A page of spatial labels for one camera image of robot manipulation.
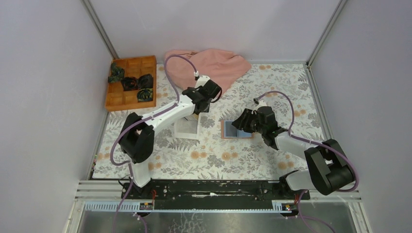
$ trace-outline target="gray floor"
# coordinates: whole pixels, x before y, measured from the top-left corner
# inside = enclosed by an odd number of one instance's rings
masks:
[[[305,215],[330,223],[337,233],[355,233],[356,229],[345,203],[302,203]],[[111,233],[113,212],[83,214],[80,233]],[[310,233],[300,218],[285,220],[280,214],[234,213],[151,213],[144,218],[149,233]],[[308,220],[319,233],[331,230]],[[119,213],[117,233],[143,233],[144,225],[131,213]]]

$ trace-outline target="wooden compartment tray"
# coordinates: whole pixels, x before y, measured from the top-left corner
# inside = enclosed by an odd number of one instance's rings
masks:
[[[136,77],[137,79],[145,74],[153,76],[153,100],[148,102],[138,102],[135,91],[123,91],[120,82],[109,83],[107,88],[105,107],[109,112],[129,110],[137,108],[156,107],[156,57],[136,57],[113,60],[117,66],[124,69],[125,77]]]

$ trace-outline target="floral tablecloth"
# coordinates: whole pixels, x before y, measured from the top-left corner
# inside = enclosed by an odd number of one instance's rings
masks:
[[[234,120],[244,108],[253,108],[253,98],[270,91],[287,94],[295,107],[294,134],[317,140],[323,139],[320,120],[311,96],[302,64],[252,65],[252,68],[222,95],[210,112],[200,117],[200,140],[173,137],[173,126],[156,137],[149,158],[149,170],[154,179],[229,179],[276,180],[295,169],[305,169],[306,162],[290,153],[276,151],[263,142],[260,134],[252,139],[221,139],[221,121]],[[155,108],[109,113],[100,151],[96,156],[92,178],[117,179],[129,175],[127,165],[110,163],[109,152],[131,112],[143,114],[175,99],[162,65],[157,66],[157,106]],[[277,94],[265,98],[271,105],[278,123],[287,128],[291,111],[287,100]],[[118,146],[115,161],[127,160]]]

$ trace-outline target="pink towel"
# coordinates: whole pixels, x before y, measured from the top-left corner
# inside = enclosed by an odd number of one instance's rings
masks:
[[[202,52],[171,50],[165,54],[165,59],[172,54],[188,58],[196,66],[200,75],[209,76],[222,88],[222,93],[252,67],[243,57],[224,50],[209,49]],[[193,68],[181,58],[171,58],[167,63],[167,71],[173,82],[183,90],[196,84]]]

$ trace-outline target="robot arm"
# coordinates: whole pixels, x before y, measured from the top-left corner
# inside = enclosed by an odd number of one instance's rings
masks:
[[[153,152],[156,134],[180,118],[208,112],[211,101],[221,91],[222,89],[208,76],[202,75],[196,78],[195,87],[189,87],[182,92],[179,96],[179,102],[173,101],[156,111],[142,116],[138,116],[136,113],[131,113],[127,116],[121,131],[142,119],[160,114],[158,117],[136,125],[119,141],[122,151],[130,157],[134,182],[137,186],[143,187],[151,179],[148,169],[148,158]]]
[[[323,147],[303,142],[289,136],[286,129],[278,126],[275,113],[263,100],[253,110],[245,109],[232,125],[247,133],[260,133],[266,145],[306,159],[308,170],[293,171],[279,180],[286,191],[317,189],[323,195],[342,188],[355,180],[352,168],[338,155]],[[339,143],[333,139],[321,142],[343,154]]]

